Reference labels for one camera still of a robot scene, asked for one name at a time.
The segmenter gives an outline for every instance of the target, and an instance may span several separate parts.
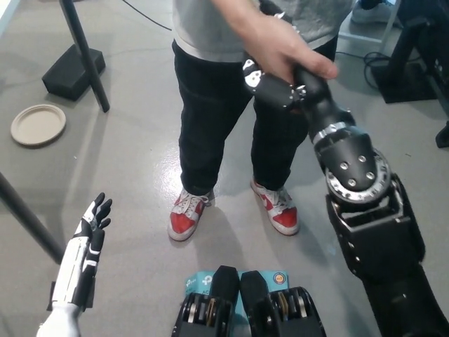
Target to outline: black robotic arm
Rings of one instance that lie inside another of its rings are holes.
[[[261,1],[260,8],[292,23],[270,1]],[[363,282],[382,336],[449,336],[421,265],[425,246],[406,190],[370,136],[338,107],[326,80],[299,65],[294,86],[265,74],[249,55],[243,73],[256,99],[280,112],[300,109],[307,118],[326,177],[330,221],[349,270]]]

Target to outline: red sneaker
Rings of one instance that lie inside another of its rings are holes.
[[[168,236],[179,242],[189,239],[208,205],[208,195],[196,196],[182,189],[170,214]]]
[[[278,232],[295,235],[300,230],[296,206],[284,187],[270,191],[257,184],[254,179],[251,180],[251,187],[264,203],[268,219]]]

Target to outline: black foam block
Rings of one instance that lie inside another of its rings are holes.
[[[98,73],[105,68],[105,59],[101,51],[90,49]],[[72,45],[42,77],[49,93],[77,101],[88,89],[90,82],[76,46]]]

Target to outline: paper plate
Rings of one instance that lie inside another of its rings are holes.
[[[11,135],[22,145],[43,145],[58,137],[64,131],[65,123],[65,114],[59,107],[35,105],[14,118]]]

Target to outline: sneaker sole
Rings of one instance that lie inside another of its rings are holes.
[[[184,233],[177,233],[173,230],[173,228],[171,227],[171,225],[168,226],[167,232],[168,232],[168,236],[176,242],[184,242],[187,241],[194,233],[196,228],[198,227],[198,223],[192,227],[189,228],[188,230],[186,230]]]
[[[251,180],[250,184],[251,184],[251,188],[253,189],[253,192],[259,197],[260,201],[262,201],[262,203],[263,203],[262,197],[257,192],[257,186],[255,185],[254,180]],[[284,227],[281,224],[279,224],[279,223],[275,222],[274,220],[272,220],[270,218],[270,216],[268,215],[268,212],[267,212],[267,217],[268,217],[269,222],[274,227],[274,229],[277,230],[282,235],[285,235],[286,237],[292,237],[293,235],[296,235],[300,231],[300,225],[299,224],[297,224],[295,227],[288,228],[288,227]]]

